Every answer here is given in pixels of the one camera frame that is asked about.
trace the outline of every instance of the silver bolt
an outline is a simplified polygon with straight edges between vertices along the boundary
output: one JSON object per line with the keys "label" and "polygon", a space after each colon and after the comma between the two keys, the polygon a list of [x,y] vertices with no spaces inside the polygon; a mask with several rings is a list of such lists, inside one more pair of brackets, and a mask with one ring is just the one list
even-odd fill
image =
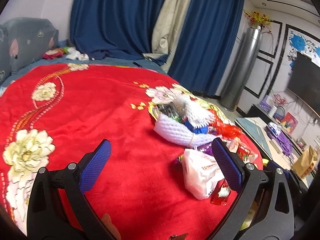
{"label": "silver bolt", "polygon": [[74,170],[74,169],[76,168],[76,166],[77,166],[76,163],[70,163],[70,164],[68,165],[68,169],[69,169],[69,170]]}
{"label": "silver bolt", "polygon": [[44,173],[44,172],[45,172],[45,167],[41,167],[41,168],[38,170],[38,172],[39,172],[40,174]]}
{"label": "silver bolt", "polygon": [[254,170],[254,165],[252,163],[247,163],[246,167],[250,171]]}
{"label": "silver bolt", "polygon": [[280,168],[276,169],[277,173],[279,173],[280,175],[283,173],[283,170],[281,170]]}

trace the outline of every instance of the white wall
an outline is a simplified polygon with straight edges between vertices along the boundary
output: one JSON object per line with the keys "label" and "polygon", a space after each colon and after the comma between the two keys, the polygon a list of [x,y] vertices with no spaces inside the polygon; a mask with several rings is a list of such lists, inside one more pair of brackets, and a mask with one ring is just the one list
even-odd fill
{"label": "white wall", "polygon": [[[297,28],[305,30],[306,32],[320,38],[320,28],[311,22],[308,22],[308,21],[306,21],[302,18],[299,18],[297,16],[294,16],[291,14],[286,14],[286,13],[283,13],[280,11],[263,9],[263,8],[257,8],[257,10],[260,10],[264,14],[270,14],[271,19],[282,22],[283,25],[282,25],[280,42],[279,42],[279,46],[277,49],[275,59],[273,59],[271,57],[267,57],[266,55],[259,53],[260,57],[263,57],[264,59],[268,59],[269,61],[272,61],[273,67],[272,67],[271,75],[267,80],[266,86],[264,87],[260,98],[256,98],[255,96],[253,96],[252,94],[250,94],[246,90],[243,91],[241,98],[240,98],[240,101],[239,101],[239,104],[238,104],[238,107],[241,110],[243,110],[245,113],[247,113],[249,111],[252,104],[257,104],[261,101],[261,99],[264,97],[264,95],[268,89],[268,86],[271,82],[271,78],[273,76],[273,73],[276,69],[277,63],[280,58],[280,53],[281,53],[281,49],[282,49],[283,42],[284,42],[285,25],[289,24],[289,25],[295,26]],[[274,33],[274,38],[276,40],[277,36],[278,36],[278,32],[277,32],[277,30],[272,30],[272,31]],[[265,39],[265,37],[264,37],[263,42],[267,42],[269,44],[269,42],[270,42],[269,37],[267,39]],[[255,66],[254,66],[254,70],[252,71],[252,75],[250,76],[249,81],[247,82],[247,86],[249,86],[249,85],[253,86],[254,83],[257,84],[258,80],[260,80],[260,83],[261,83],[261,80],[264,80],[265,70],[263,69],[263,67],[264,67],[264,65],[261,64],[261,61],[257,60],[255,63]],[[273,86],[273,91],[274,91],[273,93],[274,94],[284,90],[281,86],[283,75],[288,75],[288,72],[286,72],[286,73],[284,73],[283,71],[281,72],[281,67],[280,67],[280,71],[277,76],[275,85]],[[288,90],[286,92],[281,92],[279,94],[281,96],[285,96],[287,98],[288,102],[292,102],[296,99],[295,96]],[[309,121],[310,119],[312,122],[313,118],[316,117],[315,114],[313,114],[313,117],[311,117],[312,111],[308,107],[306,107],[305,105],[302,107],[302,102],[300,100],[298,101],[298,103],[290,103],[289,105],[285,106],[284,108],[285,108],[286,112],[290,112],[299,121],[297,127],[295,128],[295,130],[292,133],[293,138],[299,138],[302,136],[302,138],[305,140],[305,142],[308,145],[315,147],[316,143],[315,143],[314,139],[316,138],[317,135],[320,135],[320,125],[317,124],[317,125],[313,126],[312,124],[307,123],[307,121]]]}
{"label": "white wall", "polygon": [[[246,10],[246,11],[251,12],[251,11],[253,11],[255,9],[255,7],[253,6],[253,4],[249,0],[244,0],[243,9]],[[237,33],[237,37],[239,39],[241,39],[241,40],[243,39],[247,28],[249,28],[249,23],[248,23],[247,18],[244,15],[244,13],[242,13],[241,20],[240,20],[240,25],[239,25],[239,29],[238,29],[238,33]],[[233,64],[234,64],[234,62],[236,60],[236,56],[237,56],[238,51],[239,51],[239,46],[240,46],[240,41],[236,38],[235,44],[233,45],[233,49],[232,49],[232,52],[231,52],[231,55],[230,55],[230,59],[228,61],[227,67],[226,67],[226,70],[225,70],[225,72],[224,72],[224,74],[222,76],[222,79],[221,79],[220,84],[219,84],[219,86],[217,88],[217,91],[215,92],[216,96],[220,96],[221,93],[222,93],[223,86],[225,85],[225,83],[227,81],[227,78],[228,78],[228,75],[230,73],[230,70],[233,67]]]}
{"label": "white wall", "polygon": [[15,17],[49,19],[59,30],[59,40],[69,38],[73,0],[9,0],[0,15],[0,24]]}

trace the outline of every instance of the tile floor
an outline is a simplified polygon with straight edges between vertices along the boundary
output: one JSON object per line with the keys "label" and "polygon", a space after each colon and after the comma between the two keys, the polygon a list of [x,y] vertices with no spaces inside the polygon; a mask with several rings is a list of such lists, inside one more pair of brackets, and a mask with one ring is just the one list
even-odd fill
{"label": "tile floor", "polygon": [[215,106],[217,106],[218,108],[220,108],[220,110],[225,114],[225,116],[231,121],[234,122],[234,120],[238,117],[242,117],[237,111],[229,111],[227,109],[225,109],[222,105],[219,104],[219,101],[217,99],[211,99],[211,98],[202,98],[203,100],[206,100],[212,104],[214,104]]}

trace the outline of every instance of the brown paper bag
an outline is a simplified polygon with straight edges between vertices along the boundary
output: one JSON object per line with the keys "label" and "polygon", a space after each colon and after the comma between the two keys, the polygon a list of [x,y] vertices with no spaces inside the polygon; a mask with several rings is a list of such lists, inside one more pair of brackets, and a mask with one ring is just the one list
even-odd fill
{"label": "brown paper bag", "polygon": [[317,159],[318,156],[316,151],[309,146],[295,162],[295,164],[292,165],[292,169],[301,179],[303,179],[314,169]]}

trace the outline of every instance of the television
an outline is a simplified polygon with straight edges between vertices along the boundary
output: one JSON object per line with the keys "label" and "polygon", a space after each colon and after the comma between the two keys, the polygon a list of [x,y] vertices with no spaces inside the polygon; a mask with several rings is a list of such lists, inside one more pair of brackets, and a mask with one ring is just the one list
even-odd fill
{"label": "television", "polygon": [[288,89],[320,118],[320,67],[301,53],[293,66]]}

